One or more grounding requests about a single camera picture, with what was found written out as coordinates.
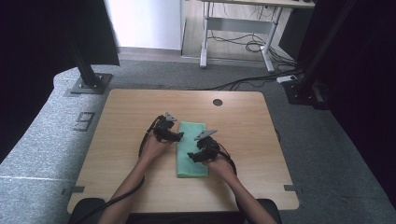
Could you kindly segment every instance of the wooden tabletop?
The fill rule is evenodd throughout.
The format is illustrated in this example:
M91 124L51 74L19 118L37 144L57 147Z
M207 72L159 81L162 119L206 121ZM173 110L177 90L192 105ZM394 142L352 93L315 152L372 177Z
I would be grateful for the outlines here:
M222 105L214 105L215 99ZM85 189L72 194L70 213L83 198L111 198L134 167L146 129L165 112L219 130L213 138L227 148L238 177L255 198L272 199L279 209L298 208L295 192L284 190L292 182L260 92L113 90L78 177L77 186ZM177 178L176 150L173 144L152 163L132 211L236 211L232 192L218 176Z
M299 8L313 8L315 3L312 0L306 3L303 0L201 0L203 2L226 3L226 4L241 4L241 5L256 5L268 7L299 7Z

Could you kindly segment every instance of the person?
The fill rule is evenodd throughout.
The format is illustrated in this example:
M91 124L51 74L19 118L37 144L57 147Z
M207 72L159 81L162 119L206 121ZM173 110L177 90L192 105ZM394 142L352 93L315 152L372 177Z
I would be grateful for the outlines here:
M161 156L161 154L172 145L173 142L157 141L153 131L148 134L147 142L143 151L137 160L134 169L129 173L124 181L120 184L111 199L116 198L130 189L135 188L142 180L150 164ZM265 210L264 207L248 192L248 190L239 181L233 173L233 168L224 158L218 155L213 161L203 162L209 168L209 171L217 174L232 190L240 207L248 216L248 219L254 223L276 224L273 217ZM103 212L99 223L125 223L131 213L131 207L134 203L134 195L131 195L117 203L112 204Z

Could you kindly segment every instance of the green cloth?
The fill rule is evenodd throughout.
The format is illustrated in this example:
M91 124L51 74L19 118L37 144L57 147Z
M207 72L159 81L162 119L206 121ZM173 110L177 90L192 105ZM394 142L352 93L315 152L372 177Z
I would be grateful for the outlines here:
M184 135L177 143L177 177L205 177L209 175L207 167L200 162L194 162L188 152L199 152L194 138L206 129L204 123L181 121L178 131Z

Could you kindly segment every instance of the person's right arm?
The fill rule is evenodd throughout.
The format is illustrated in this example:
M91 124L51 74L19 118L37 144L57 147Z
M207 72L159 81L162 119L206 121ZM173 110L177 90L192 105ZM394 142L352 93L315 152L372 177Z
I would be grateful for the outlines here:
M262 207L262 205L248 192L233 173L233 167L224 157L218 155L213 161L203 162L210 171L219 175L224 182L230 187L235 195L235 199L243 208L249 219L255 223L276 224L276 221Z

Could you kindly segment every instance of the wooden floor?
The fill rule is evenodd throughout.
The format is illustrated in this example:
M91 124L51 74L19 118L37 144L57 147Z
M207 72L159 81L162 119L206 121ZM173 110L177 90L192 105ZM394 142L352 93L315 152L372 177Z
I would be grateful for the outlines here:
M183 57L199 58L201 55L201 43L203 42L204 33L204 3L198 0L186 1L186 26L183 39ZM232 19L244 19L244 20L258 20L270 21L273 16L273 7L256 7L251 5L235 5L235 4L222 4L215 3L213 11L211 9L210 14L214 17L224 17ZM272 47L284 52L278 47L280 37L283 34L286 22L289 18L291 9L284 8L279 19L279 24L276 29L276 33L272 42ZM251 35L245 33L235 32L223 32L223 31L209 31L208 36L221 37L224 39L233 39L241 37L243 35ZM224 41L216 41L213 38L208 39L208 51L207 57L210 59L227 59L227 60L241 60L241 61L256 61L262 62L263 58L259 52L253 53L246 50L246 43L251 41L252 37L248 36L239 40L235 40L243 45L233 44Z

